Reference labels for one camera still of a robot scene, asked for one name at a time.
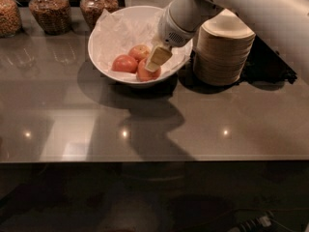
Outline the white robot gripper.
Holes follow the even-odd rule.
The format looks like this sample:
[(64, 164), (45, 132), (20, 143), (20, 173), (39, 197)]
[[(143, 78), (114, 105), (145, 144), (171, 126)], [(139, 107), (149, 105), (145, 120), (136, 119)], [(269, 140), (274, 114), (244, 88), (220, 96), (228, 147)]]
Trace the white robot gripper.
[(195, 35), (195, 32), (183, 30), (170, 15), (169, 8), (155, 14), (152, 51), (146, 61), (145, 69), (156, 72), (172, 57), (173, 47), (185, 46)]

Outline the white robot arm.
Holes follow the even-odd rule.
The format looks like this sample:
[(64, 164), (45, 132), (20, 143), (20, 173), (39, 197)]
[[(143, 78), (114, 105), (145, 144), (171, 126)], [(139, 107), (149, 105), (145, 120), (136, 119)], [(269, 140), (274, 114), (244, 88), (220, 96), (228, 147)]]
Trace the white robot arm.
[(146, 69), (154, 72), (205, 21), (227, 9), (290, 68), (309, 81), (309, 0), (172, 0), (157, 24)]

